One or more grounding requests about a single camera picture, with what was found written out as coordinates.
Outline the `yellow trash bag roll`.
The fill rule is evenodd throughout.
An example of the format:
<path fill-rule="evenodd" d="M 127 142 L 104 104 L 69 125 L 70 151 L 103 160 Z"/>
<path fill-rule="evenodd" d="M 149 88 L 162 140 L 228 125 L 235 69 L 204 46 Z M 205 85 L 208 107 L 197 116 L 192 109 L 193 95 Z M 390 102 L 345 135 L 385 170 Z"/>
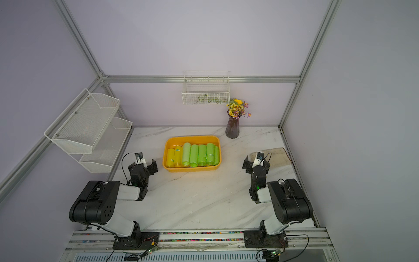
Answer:
<path fill-rule="evenodd" d="M 166 167 L 173 168 L 175 165 L 175 149 L 169 148 L 167 150 L 167 160 L 166 160 Z"/>
<path fill-rule="evenodd" d="M 182 153 L 183 147 L 176 146 L 175 153 L 174 153 L 174 167 L 180 167 L 182 165 Z"/>

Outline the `green trash bag roll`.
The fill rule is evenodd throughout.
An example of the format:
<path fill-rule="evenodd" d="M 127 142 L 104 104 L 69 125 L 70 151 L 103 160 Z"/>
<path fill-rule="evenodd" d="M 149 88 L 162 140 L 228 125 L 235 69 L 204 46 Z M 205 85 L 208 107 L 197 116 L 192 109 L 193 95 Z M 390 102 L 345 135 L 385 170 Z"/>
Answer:
<path fill-rule="evenodd" d="M 191 144 L 184 143 L 184 145 L 182 146 L 182 165 L 184 167 L 189 166 L 190 155 L 191 155 Z"/>
<path fill-rule="evenodd" d="M 206 164 L 214 165 L 215 163 L 215 145 L 213 143 L 208 143 L 206 145 Z"/>
<path fill-rule="evenodd" d="M 206 145 L 204 144 L 198 145 L 197 162 L 199 167 L 206 166 L 207 164 Z"/>
<path fill-rule="evenodd" d="M 219 163 L 220 163 L 219 147 L 218 146 L 215 146 L 214 165 L 218 165 Z"/>
<path fill-rule="evenodd" d="M 196 168 L 198 166 L 198 154 L 199 154 L 199 146 L 196 144 L 191 145 L 190 157 L 189 157 L 189 166 L 191 168 Z"/>

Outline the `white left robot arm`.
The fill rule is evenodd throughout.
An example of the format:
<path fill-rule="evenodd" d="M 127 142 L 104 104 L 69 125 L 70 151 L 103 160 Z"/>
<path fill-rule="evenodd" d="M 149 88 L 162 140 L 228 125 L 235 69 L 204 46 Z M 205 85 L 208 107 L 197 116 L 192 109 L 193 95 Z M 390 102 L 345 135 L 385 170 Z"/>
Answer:
<path fill-rule="evenodd" d="M 147 165 L 139 158 L 128 167 L 131 179 L 128 184 L 120 181 L 89 181 L 69 211 L 72 222 L 93 225 L 118 237 L 140 234 L 138 222 L 131 221 L 116 211 L 117 201 L 138 202 L 144 200 L 149 177 L 158 172 L 153 159 Z"/>

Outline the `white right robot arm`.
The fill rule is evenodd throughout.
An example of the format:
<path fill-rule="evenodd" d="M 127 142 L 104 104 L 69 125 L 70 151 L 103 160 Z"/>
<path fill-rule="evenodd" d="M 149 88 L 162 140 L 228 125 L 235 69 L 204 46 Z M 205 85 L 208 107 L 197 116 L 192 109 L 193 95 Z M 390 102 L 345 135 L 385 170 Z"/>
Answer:
<path fill-rule="evenodd" d="M 258 230 L 246 230 L 244 244 L 247 248 L 288 247 L 285 230 L 313 218 L 312 204 L 296 179 L 279 179 L 267 182 L 270 163 L 258 152 L 253 161 L 246 157 L 242 169 L 251 175 L 249 195 L 257 204 L 270 203 L 273 215 L 261 221 Z"/>

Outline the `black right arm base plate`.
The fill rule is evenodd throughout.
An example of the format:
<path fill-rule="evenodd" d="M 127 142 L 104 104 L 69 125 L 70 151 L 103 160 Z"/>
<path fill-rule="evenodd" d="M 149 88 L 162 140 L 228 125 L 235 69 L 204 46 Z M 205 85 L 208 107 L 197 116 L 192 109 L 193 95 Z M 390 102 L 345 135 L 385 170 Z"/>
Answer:
<path fill-rule="evenodd" d="M 289 246 L 285 234 L 268 235 L 259 230 L 245 230 L 243 234 L 246 248 L 287 248 Z"/>

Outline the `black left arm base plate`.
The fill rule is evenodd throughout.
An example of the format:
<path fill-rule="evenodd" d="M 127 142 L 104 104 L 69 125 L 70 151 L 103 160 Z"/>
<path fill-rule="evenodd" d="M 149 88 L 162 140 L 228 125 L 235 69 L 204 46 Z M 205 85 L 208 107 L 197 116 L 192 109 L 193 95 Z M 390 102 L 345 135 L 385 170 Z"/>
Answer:
<path fill-rule="evenodd" d="M 118 237 L 113 243 L 113 250 L 150 250 L 157 246 L 160 233 L 156 231 L 133 233 L 128 237 Z"/>

